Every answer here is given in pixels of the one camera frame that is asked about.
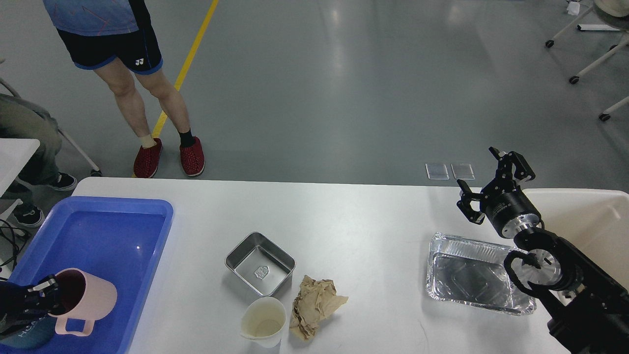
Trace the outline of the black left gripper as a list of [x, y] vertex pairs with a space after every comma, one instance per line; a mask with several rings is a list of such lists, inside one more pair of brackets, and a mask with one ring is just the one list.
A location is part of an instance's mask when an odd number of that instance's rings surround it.
[[54, 335], [56, 318], [49, 311], [33, 308], [59, 308], [60, 285], [54, 275], [43, 278], [38, 284], [21, 286], [8, 281], [0, 283], [1, 336], [18, 334]]

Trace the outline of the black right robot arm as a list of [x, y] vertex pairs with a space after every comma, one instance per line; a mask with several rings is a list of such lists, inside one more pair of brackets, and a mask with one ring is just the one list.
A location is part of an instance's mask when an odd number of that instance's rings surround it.
[[567, 239], [546, 230], [523, 192], [536, 175], [523, 155], [489, 148], [495, 177], [478, 193], [462, 179], [458, 208], [474, 224], [489, 220], [516, 249], [503, 265], [512, 284], [541, 301], [549, 334], [571, 354], [626, 354], [628, 291]]

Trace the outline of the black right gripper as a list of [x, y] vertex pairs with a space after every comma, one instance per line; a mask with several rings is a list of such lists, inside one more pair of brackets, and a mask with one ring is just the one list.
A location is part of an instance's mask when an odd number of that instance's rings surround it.
[[[479, 193], [473, 192], [465, 180], [457, 179], [461, 189], [457, 207], [469, 222], [480, 225], [487, 217], [500, 237], [513, 239], [517, 233], [542, 221], [541, 213], [520, 186], [521, 182], [534, 180], [536, 174], [525, 157], [515, 151], [505, 152], [495, 147], [489, 147], [489, 151], [497, 160], [494, 179]], [[500, 193], [490, 196], [489, 191]], [[472, 202], [479, 203], [479, 210], [472, 208]]]

